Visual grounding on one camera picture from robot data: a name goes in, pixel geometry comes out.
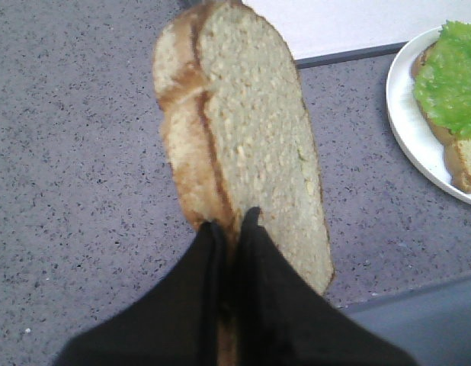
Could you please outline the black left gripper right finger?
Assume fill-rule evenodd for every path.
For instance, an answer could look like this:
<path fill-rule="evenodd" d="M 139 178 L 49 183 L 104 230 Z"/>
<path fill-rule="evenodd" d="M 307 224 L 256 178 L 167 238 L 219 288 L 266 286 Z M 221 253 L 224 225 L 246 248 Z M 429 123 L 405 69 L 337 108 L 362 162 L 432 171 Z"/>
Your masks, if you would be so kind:
<path fill-rule="evenodd" d="M 242 365 L 414 365 L 318 295 L 248 210 L 235 262 Z"/>

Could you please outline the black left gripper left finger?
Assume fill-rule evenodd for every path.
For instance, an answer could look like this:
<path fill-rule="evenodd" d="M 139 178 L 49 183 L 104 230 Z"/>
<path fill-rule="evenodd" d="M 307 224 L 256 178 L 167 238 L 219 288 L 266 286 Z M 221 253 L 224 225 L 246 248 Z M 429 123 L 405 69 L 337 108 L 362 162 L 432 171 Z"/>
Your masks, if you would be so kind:
<path fill-rule="evenodd" d="M 134 305 L 72 339 L 56 365 L 215 365 L 226 241 L 204 223 L 169 274 Z"/>

